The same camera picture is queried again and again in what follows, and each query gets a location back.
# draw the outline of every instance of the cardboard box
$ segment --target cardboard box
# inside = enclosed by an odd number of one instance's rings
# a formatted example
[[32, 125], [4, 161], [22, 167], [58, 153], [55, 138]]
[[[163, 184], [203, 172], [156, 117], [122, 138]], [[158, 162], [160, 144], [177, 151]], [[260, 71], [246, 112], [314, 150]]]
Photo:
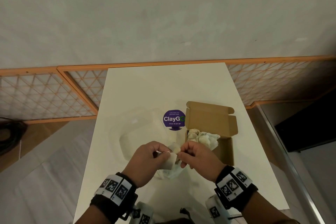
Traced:
[[227, 165], [234, 165], [232, 136], [238, 134], [235, 111], [232, 107], [188, 101], [185, 114], [185, 126], [220, 135], [218, 146], [212, 151]]

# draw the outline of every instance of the cardboard box lid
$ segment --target cardboard box lid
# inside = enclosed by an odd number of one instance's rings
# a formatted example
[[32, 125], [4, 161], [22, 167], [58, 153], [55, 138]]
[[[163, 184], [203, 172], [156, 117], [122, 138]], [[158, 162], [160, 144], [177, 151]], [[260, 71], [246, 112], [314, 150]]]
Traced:
[[238, 134], [236, 116], [230, 115], [234, 112], [232, 107], [188, 101], [185, 126], [221, 137], [232, 137]]

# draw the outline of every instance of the orange frame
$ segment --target orange frame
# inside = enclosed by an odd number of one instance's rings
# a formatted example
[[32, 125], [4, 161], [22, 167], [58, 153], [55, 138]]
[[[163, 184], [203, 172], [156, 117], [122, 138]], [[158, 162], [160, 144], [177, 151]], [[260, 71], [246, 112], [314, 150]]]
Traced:
[[[303, 56], [303, 57], [197, 60], [197, 61], [172, 61], [172, 62], [146, 62], [146, 63], [124, 63], [124, 64], [15, 68], [15, 69], [0, 69], [0, 76], [18, 75], [18, 74], [23, 75], [23, 74], [27, 74], [27, 73], [55, 73], [96, 114], [94, 116], [86, 116], [86, 117], [70, 117], [70, 118], [56, 118], [56, 119], [44, 119], [44, 120], [30, 120], [30, 121], [27, 121], [28, 124], [34, 124], [34, 123], [46, 123], [46, 122], [70, 121], [70, 120], [88, 120], [88, 119], [95, 119], [96, 118], [96, 116], [98, 114], [98, 107], [92, 102], [92, 100], [87, 96], [87, 94], [81, 89], [81, 87], [77, 84], [77, 82], [70, 76], [70, 74], [68, 73], [69, 71], [105, 70], [105, 69], [109, 69], [109, 68], [118, 68], [118, 67], [168, 66], [168, 65], [204, 64], [204, 63], [226, 63], [228, 65], [234, 65], [234, 64], [284, 63], [284, 62], [326, 61], [326, 60], [336, 60], [336, 56]], [[314, 100], [316, 100], [316, 99], [299, 100], [299, 101], [314, 101]], [[286, 102], [298, 102], [298, 100], [255, 101], [255, 102], [252, 103], [252, 105], [246, 106], [246, 109], [250, 109], [250, 108], [255, 107], [256, 105], [261, 105], [261, 104], [286, 103]]]

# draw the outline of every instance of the purple sticker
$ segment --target purple sticker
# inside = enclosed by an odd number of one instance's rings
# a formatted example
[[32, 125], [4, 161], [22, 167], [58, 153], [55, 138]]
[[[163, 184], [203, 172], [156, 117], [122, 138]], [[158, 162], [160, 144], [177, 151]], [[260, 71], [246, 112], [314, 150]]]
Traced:
[[163, 116], [163, 123], [166, 127], [171, 127], [170, 130], [180, 130], [180, 127], [184, 127], [185, 120], [186, 116], [180, 110], [169, 110]]

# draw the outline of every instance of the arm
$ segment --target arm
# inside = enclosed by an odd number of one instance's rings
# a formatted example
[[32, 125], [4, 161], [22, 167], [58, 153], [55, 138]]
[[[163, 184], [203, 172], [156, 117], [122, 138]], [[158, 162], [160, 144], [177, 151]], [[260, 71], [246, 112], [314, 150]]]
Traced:
[[[178, 157], [182, 160], [182, 168], [189, 164], [191, 169], [195, 169], [201, 176], [212, 182], [216, 182], [226, 166], [210, 149], [194, 141], [185, 142], [181, 146]], [[241, 213], [248, 224], [297, 223], [276, 209], [258, 192], [252, 195]]]
[[[159, 167], [170, 157], [169, 153], [163, 153], [154, 158], [153, 153], [155, 151], [166, 152], [169, 149], [167, 146], [155, 141], [144, 144], [136, 150], [124, 171], [121, 172], [137, 188], [145, 186], [153, 178]], [[112, 219], [110, 218], [109, 220], [95, 205], [91, 205], [76, 224], [114, 224], [120, 216], [124, 215], [124, 212], [121, 212], [120, 208], [110, 200], [108, 203], [112, 204], [111, 208], [109, 208], [112, 211]]]

